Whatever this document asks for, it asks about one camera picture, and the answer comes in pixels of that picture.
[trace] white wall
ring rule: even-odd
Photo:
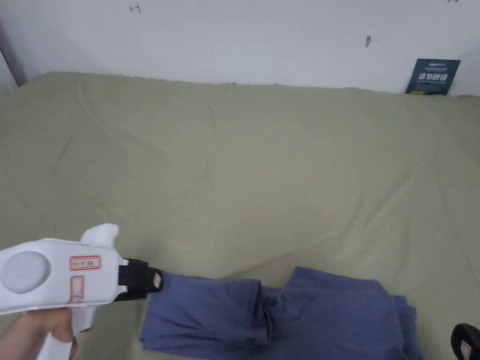
[[[480,2],[447,1],[139,0],[140,14],[136,0],[1,0],[0,46],[20,82],[77,71],[403,92],[417,58],[460,59],[452,94],[480,95]]]

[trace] blue sign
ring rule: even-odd
[[[417,59],[405,94],[447,95],[460,60]]]

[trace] black object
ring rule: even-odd
[[[127,265],[119,266],[119,285],[126,285],[128,291],[117,296],[114,301],[146,299],[152,292],[163,288],[162,272],[141,260],[128,260]]]
[[[480,330],[472,325],[458,324],[450,339],[459,360],[480,360]]]

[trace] blue fabric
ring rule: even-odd
[[[378,281],[302,267],[283,289],[163,275],[145,316],[145,350],[209,360],[423,360],[415,308]]]

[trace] white handheld device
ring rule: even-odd
[[[158,269],[114,249],[118,232],[117,225],[103,224],[80,242],[41,239],[0,251],[0,315],[69,307],[77,335],[91,327],[96,306],[160,291]],[[71,348],[49,334],[37,360],[68,359]]]

